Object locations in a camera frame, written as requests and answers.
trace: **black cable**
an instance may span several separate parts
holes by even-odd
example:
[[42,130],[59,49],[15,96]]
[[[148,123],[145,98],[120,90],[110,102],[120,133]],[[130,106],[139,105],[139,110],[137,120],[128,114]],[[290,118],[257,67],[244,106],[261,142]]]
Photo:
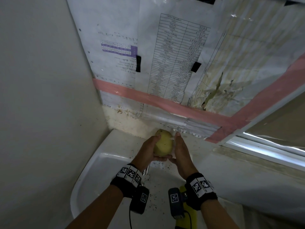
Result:
[[191,219],[191,215],[190,215],[190,213],[188,212],[188,211],[184,211],[184,212],[186,212],[186,213],[188,213],[189,214],[189,217],[190,217],[190,224],[191,224],[191,229],[192,229],[192,219]]
[[129,224],[130,224],[130,229],[132,229],[132,221],[130,220],[130,206],[129,206]]

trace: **peeled potato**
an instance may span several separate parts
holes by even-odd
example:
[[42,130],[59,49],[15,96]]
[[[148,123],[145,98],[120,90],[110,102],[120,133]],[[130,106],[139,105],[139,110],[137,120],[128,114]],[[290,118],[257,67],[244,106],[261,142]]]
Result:
[[173,149],[173,140],[170,138],[173,137],[169,131],[159,129],[155,136],[161,135],[161,139],[156,143],[153,151],[156,156],[165,156],[171,153]]

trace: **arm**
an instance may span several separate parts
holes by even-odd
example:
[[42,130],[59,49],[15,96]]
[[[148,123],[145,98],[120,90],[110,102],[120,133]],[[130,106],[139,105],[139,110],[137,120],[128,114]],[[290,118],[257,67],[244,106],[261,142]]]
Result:
[[[169,160],[177,165],[179,174],[186,180],[190,175],[198,173],[198,170],[191,160],[189,150],[180,133],[176,133],[175,142],[176,159],[170,158]],[[201,204],[200,210],[208,229],[239,228],[218,200],[206,200]]]
[[[161,136],[152,136],[145,141],[132,160],[132,164],[141,172],[151,163],[151,161],[164,162],[171,155],[156,157],[153,155],[153,148]],[[89,229],[107,228],[123,199],[123,193],[115,185],[109,185],[105,191],[97,197],[82,213],[80,213],[67,227],[67,229]]]

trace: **gray wall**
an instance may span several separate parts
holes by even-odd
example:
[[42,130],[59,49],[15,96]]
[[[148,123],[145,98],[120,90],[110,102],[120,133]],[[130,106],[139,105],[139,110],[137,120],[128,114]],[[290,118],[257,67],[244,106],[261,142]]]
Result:
[[0,49],[0,227],[64,227],[108,134],[66,0],[0,0]]

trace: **black wristband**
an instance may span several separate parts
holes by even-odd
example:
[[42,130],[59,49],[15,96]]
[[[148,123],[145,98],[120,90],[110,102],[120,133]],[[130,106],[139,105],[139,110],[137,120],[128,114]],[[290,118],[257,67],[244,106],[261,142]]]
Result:
[[212,185],[201,173],[193,173],[186,179],[186,193],[188,199],[186,204],[194,210],[200,210],[201,204],[206,200],[217,199]]
[[122,167],[110,184],[118,187],[124,197],[132,198],[141,179],[141,172],[135,165],[129,163]]

